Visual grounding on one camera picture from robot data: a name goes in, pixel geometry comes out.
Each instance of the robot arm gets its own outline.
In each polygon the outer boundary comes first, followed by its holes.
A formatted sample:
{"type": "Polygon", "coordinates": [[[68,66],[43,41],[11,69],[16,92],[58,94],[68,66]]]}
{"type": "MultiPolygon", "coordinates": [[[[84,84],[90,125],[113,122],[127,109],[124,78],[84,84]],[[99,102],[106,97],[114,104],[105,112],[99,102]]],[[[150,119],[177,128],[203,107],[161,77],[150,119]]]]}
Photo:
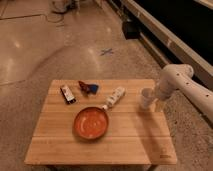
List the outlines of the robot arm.
{"type": "Polygon", "coordinates": [[[194,82],[191,79],[193,74],[190,65],[167,65],[155,86],[155,97],[164,101],[179,89],[213,122],[213,92],[194,82]]]}

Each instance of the cup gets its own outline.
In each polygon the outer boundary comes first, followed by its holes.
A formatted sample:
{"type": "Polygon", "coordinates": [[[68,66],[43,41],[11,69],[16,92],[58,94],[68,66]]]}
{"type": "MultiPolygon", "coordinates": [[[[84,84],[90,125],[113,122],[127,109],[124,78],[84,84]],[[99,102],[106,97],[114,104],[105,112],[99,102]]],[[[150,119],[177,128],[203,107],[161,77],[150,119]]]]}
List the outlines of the cup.
{"type": "Polygon", "coordinates": [[[153,89],[144,88],[141,90],[140,106],[142,109],[148,109],[154,100],[155,94],[153,89]]]}

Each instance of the wooden table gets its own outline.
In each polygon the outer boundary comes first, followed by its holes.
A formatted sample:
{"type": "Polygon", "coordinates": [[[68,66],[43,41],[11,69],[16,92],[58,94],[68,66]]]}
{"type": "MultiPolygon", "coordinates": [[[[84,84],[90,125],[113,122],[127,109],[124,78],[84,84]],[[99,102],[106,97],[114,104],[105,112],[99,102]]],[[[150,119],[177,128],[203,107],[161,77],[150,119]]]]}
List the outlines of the wooden table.
{"type": "Polygon", "coordinates": [[[163,112],[139,107],[140,91],[153,87],[153,80],[84,80],[100,86],[96,95],[85,97],[76,80],[54,80],[48,91],[25,163],[31,165],[176,164],[177,158],[163,112]],[[67,84],[77,102],[67,105],[60,86],[67,84]],[[94,142],[73,136],[76,114],[89,106],[101,107],[115,88],[126,95],[107,113],[106,135],[94,142]]]}

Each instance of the red object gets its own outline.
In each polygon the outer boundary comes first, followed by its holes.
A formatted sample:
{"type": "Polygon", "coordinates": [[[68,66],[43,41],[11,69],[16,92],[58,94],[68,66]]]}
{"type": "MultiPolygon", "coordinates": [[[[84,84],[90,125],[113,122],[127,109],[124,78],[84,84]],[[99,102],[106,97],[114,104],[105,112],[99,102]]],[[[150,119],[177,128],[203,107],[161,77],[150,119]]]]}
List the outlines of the red object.
{"type": "Polygon", "coordinates": [[[108,127],[106,112],[97,107],[81,110],[75,118],[74,130],[82,138],[92,140],[104,135],[108,127]]]}
{"type": "Polygon", "coordinates": [[[86,93],[89,93],[90,92],[90,88],[87,84],[85,84],[83,81],[78,81],[79,83],[79,86],[81,87],[81,90],[86,92],[86,93]]]}

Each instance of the floor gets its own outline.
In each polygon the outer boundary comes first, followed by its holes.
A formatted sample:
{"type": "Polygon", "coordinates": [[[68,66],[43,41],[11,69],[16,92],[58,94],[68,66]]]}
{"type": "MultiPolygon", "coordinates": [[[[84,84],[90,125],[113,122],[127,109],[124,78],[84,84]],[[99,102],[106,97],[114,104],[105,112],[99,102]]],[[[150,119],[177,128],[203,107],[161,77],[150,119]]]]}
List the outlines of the floor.
{"type": "MultiPolygon", "coordinates": [[[[53,79],[158,79],[161,68],[137,40],[125,40],[121,21],[104,3],[50,14],[48,0],[0,1],[0,170],[44,171],[23,161],[53,79]],[[111,49],[113,54],[101,55],[111,49]]],[[[156,170],[206,170],[213,131],[176,92],[165,107],[178,156],[156,170]]],[[[141,171],[142,166],[73,166],[60,170],[141,171]]]]}

